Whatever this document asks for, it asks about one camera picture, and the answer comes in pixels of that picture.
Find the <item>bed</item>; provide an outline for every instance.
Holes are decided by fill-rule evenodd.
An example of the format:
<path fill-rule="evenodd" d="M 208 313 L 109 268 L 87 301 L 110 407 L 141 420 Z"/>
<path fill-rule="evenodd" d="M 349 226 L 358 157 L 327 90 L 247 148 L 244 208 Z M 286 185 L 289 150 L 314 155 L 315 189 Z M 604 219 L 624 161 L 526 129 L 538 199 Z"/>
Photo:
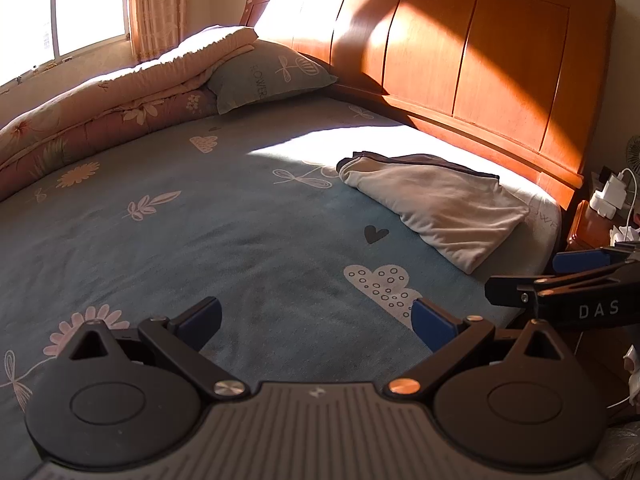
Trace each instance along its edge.
<path fill-rule="evenodd" d="M 126 328 L 215 296 L 223 325 L 202 352 L 253 388 L 388 381 L 430 354 L 411 330 L 419 296 L 507 326 L 517 311 L 489 305 L 484 282 L 541 272 L 557 245 L 614 10 L 613 0 L 247 0 L 241 25 L 339 82 L 224 115 L 189 89 L 162 104 L 181 110 L 172 126 L 101 144 L 85 128 L 90 155 L 62 150 L 58 169 L 0 203 L 3 477 L 38 463 L 22 410 L 87 319 Z M 160 106 L 118 117 L 146 124 Z M 363 150 L 498 174 L 530 213 L 466 275 L 340 181 L 337 162 Z"/>

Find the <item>white charger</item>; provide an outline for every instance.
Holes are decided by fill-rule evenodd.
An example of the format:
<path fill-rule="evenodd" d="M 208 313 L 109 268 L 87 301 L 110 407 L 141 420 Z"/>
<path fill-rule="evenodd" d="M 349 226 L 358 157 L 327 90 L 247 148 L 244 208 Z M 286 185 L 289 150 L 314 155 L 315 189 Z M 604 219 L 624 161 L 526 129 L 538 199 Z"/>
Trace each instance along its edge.
<path fill-rule="evenodd" d="M 622 209 L 626 199 L 626 185 L 622 181 L 622 173 L 611 174 L 602 191 L 594 191 L 589 205 L 600 216 L 612 219 L 617 209 Z"/>

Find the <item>bed sheet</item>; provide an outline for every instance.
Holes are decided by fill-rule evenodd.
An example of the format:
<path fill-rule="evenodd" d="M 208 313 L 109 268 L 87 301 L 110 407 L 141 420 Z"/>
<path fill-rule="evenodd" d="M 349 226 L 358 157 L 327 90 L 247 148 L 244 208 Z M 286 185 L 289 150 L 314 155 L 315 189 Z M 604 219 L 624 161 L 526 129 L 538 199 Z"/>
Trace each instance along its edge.
<path fill-rule="evenodd" d="M 340 182 L 335 163 L 360 150 L 498 173 L 531 214 L 467 276 Z M 22 410 L 84 320 L 126 328 L 216 296 L 222 328 L 202 352 L 252 387 L 381 384 L 430 354 L 409 328 L 417 296 L 512 319 L 484 299 L 484 280 L 542 270 L 558 219 L 524 179 L 315 95 L 173 126 L 52 173 L 0 203 L 2 478 L 38 463 Z"/>

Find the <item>window frame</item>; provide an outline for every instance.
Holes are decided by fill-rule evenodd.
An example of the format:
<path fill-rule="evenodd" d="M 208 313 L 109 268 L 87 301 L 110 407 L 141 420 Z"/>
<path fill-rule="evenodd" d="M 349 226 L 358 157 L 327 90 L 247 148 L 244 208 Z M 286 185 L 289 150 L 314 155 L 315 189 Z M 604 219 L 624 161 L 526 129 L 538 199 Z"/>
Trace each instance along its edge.
<path fill-rule="evenodd" d="M 51 43 L 53 46 L 53 58 L 45 61 L 41 65 L 31 68 L 26 72 L 9 79 L 4 84 L 0 85 L 0 95 L 7 93 L 11 88 L 19 85 L 22 81 L 30 79 L 38 73 L 44 72 L 50 68 L 53 68 L 65 61 L 69 61 L 77 56 L 81 56 L 85 52 L 90 52 L 92 50 L 101 48 L 110 43 L 116 43 L 118 41 L 129 41 L 129 7 L 128 0 L 122 0 L 122 21 L 124 22 L 124 34 L 120 34 L 119 36 L 113 36 L 112 38 L 107 38 L 105 40 L 97 41 L 97 43 L 91 43 L 77 50 L 73 50 L 64 56 L 60 56 L 60 49 L 58 47 L 58 19 L 56 17 L 56 0 L 49 0 L 49 7 L 51 12 Z"/>

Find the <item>bed frame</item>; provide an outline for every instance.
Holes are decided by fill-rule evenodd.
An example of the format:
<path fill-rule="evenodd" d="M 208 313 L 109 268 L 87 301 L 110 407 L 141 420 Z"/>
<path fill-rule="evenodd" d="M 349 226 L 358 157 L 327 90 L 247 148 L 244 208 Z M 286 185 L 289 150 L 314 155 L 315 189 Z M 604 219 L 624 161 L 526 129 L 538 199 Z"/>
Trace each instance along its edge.
<path fill-rule="evenodd" d="M 328 65 L 329 94 L 538 184 L 567 208 L 615 0 L 247 0 L 241 23 Z"/>

